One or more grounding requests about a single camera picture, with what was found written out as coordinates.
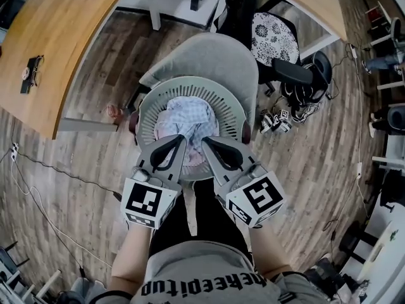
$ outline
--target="plaid cloth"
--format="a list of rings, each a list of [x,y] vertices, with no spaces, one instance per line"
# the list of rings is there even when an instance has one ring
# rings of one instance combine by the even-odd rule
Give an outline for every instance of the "plaid cloth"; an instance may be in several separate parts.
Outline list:
[[[183,165],[194,167],[204,162],[201,140],[206,136],[220,135],[220,126],[209,103],[198,97],[169,100],[167,109],[158,116],[154,136],[158,140],[175,134],[184,135],[187,139]],[[170,157],[171,153],[161,166],[165,166]]]

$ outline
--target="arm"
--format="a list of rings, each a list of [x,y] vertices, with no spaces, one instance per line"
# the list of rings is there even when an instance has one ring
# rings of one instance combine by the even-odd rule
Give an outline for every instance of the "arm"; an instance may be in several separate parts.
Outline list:
[[[282,272],[292,271],[290,260],[269,221],[264,221],[262,226],[260,229],[249,229],[253,260],[259,273],[271,279]]]
[[[132,224],[111,269],[108,291],[136,294],[145,277],[151,229]]]

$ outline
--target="power strip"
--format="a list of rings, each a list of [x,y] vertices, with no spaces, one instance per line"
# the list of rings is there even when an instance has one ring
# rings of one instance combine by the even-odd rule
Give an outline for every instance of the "power strip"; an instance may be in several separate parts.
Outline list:
[[[11,159],[13,162],[16,162],[17,156],[18,156],[18,150],[20,149],[20,146],[18,143],[13,143],[13,149],[11,149]]]
[[[353,58],[357,58],[356,48],[354,45],[350,44],[350,50],[352,51]]]

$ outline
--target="white cable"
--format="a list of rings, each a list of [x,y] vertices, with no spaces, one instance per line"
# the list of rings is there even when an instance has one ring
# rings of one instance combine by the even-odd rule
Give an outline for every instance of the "white cable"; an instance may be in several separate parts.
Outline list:
[[[354,59],[354,64],[356,66],[356,75],[359,82],[359,93],[360,93],[360,135],[359,135],[359,161],[360,162],[360,150],[361,150],[361,134],[362,134],[362,122],[363,122],[363,95],[361,91],[361,83],[359,76],[359,68],[357,67],[357,58]]]
[[[358,155],[359,155],[359,161],[358,163],[360,163],[360,151],[361,151],[361,134],[363,132],[362,130],[362,122],[363,122],[363,94],[361,91],[361,82],[360,82],[360,75],[359,75],[359,68],[357,66],[357,58],[354,59],[354,64],[356,66],[356,76],[357,76],[357,80],[359,82],[359,95],[360,95],[360,134],[359,134],[359,151],[358,151]],[[368,212],[367,212],[367,207],[366,207],[366,203],[365,203],[365,198],[363,196],[363,193],[360,190],[360,185],[359,185],[359,179],[356,178],[356,184],[357,184],[357,188],[359,189],[359,193],[361,196],[361,202],[363,204],[364,210],[366,212],[366,216],[367,218],[368,216]]]
[[[361,190],[360,190],[359,179],[356,179],[356,184],[357,184],[357,188],[359,189],[360,196],[361,196],[361,202],[362,202],[362,204],[363,204],[364,210],[366,211],[366,216],[367,216],[367,218],[369,218],[369,216],[368,216],[368,214],[367,214],[367,208],[366,208],[365,198],[364,198],[364,196],[363,196],[363,194],[361,193]]]
[[[107,266],[109,266],[109,267],[111,268],[111,265],[110,265],[110,264],[106,263],[104,260],[100,259],[98,256],[93,255],[93,253],[91,253],[88,249],[86,249],[84,246],[81,246],[80,244],[78,244],[78,243],[77,243],[75,240],[73,240],[69,235],[63,233],[61,230],[59,230],[59,229],[55,226],[55,224],[53,224],[53,222],[52,222],[51,219],[48,217],[48,215],[47,215],[47,213],[46,213],[46,211],[45,211],[44,204],[42,203],[42,197],[41,197],[41,194],[40,194],[40,192],[38,191],[38,189],[37,189],[36,187],[32,186],[32,187],[28,190],[28,192],[25,193],[25,192],[23,191],[23,189],[20,187],[20,185],[18,184],[18,182],[17,182],[17,180],[15,179],[15,177],[14,177],[13,166],[14,166],[14,161],[13,161],[13,163],[11,164],[11,176],[13,177],[13,180],[15,181],[17,187],[19,188],[19,190],[20,190],[24,195],[32,194],[32,190],[33,190],[33,189],[37,191],[37,193],[38,193],[38,195],[39,195],[40,206],[41,206],[41,208],[42,208],[42,212],[43,212],[43,214],[45,215],[46,220],[47,220],[60,234],[62,234],[63,236],[65,236],[66,238],[68,238],[71,242],[73,242],[75,245],[77,245],[79,248],[82,248],[84,251],[88,252],[88,253],[89,253],[90,255],[92,255],[94,258],[96,258],[97,260],[101,261],[102,263],[104,263],[105,265],[107,265]]]

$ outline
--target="cloth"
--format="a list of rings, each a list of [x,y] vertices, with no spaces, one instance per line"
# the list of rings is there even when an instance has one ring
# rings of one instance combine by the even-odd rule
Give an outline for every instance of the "cloth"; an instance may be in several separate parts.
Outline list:
[[[290,28],[269,13],[255,13],[252,22],[251,52],[260,63],[271,67],[274,58],[296,63],[298,43]]]
[[[195,167],[205,161],[201,140],[206,136],[219,136],[220,126],[212,107],[198,97],[176,97],[169,100],[167,109],[158,115],[154,127],[156,140],[181,134],[187,139],[183,165]],[[161,164],[167,165],[171,153]]]
[[[104,294],[106,288],[100,281],[90,282],[87,278],[79,277],[70,291],[61,292],[56,304],[89,304],[97,296]]]
[[[252,261],[252,256],[247,249],[242,233],[223,209],[220,202],[215,199],[213,179],[197,181],[194,190],[196,191],[197,236],[191,236],[187,223],[184,197],[180,195],[162,226],[153,234],[149,247],[149,256],[151,257],[179,243],[190,240],[204,240],[236,248],[249,261]]]
[[[387,55],[382,58],[372,58],[365,61],[366,68],[370,71],[373,70],[389,70],[394,68],[394,65],[399,64],[398,57],[396,55]]]
[[[146,278],[131,298],[107,292],[94,304],[326,304],[301,274],[279,275],[271,282],[254,273],[238,250],[207,241],[187,241],[152,256]]]

